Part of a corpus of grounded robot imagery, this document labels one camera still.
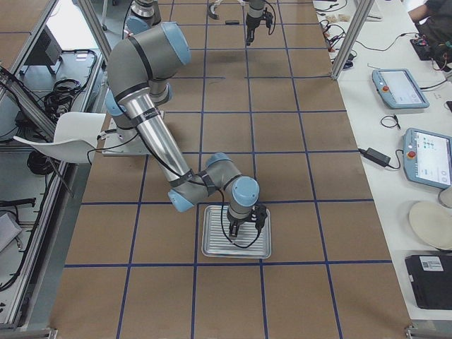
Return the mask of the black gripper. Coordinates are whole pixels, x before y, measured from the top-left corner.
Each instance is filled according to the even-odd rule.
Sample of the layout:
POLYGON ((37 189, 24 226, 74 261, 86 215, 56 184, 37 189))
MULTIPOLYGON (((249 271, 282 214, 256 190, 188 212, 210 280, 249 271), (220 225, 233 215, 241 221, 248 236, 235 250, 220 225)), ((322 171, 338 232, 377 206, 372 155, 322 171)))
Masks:
POLYGON ((274 15, 270 12, 263 12, 261 16, 255 18, 250 14, 246 15, 246 46, 250 46, 254 42, 254 31, 260 25, 261 21, 264 21, 268 28, 268 34, 272 35, 274 31, 274 15))
POLYGON ((239 214, 231 206, 227 209, 227 219, 230 222, 229 236, 238 237, 239 227, 245 222, 254 223, 258 233, 264 228, 267 218, 267 209, 264 205, 251 206, 245 214, 239 214))

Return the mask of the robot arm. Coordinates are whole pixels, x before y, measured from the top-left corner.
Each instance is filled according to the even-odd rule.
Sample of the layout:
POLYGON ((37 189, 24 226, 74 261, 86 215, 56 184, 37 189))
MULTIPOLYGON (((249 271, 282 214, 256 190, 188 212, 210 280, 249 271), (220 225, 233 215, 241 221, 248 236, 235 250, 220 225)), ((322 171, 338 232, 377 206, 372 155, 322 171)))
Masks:
MULTIPOLYGON (((246 14, 246 46, 255 40, 255 31, 265 23, 268 34, 275 30, 275 9, 267 1, 239 1, 241 6, 248 4, 246 14)), ((132 1, 126 12, 124 34, 128 37, 151 29, 162 21, 158 1, 132 1)))
POLYGON ((262 230, 268 214, 266 207, 257 203, 257 181, 244 176, 224 153, 211 156, 206 168, 195 174, 151 95, 151 82, 168 80, 190 61, 191 51, 178 24, 162 22, 113 48, 107 64, 109 88, 144 146, 160 163, 171 186, 169 199, 179 212, 216 191, 224 191, 230 197, 229 235, 236 237, 244 222, 252 222, 257 230, 262 230))

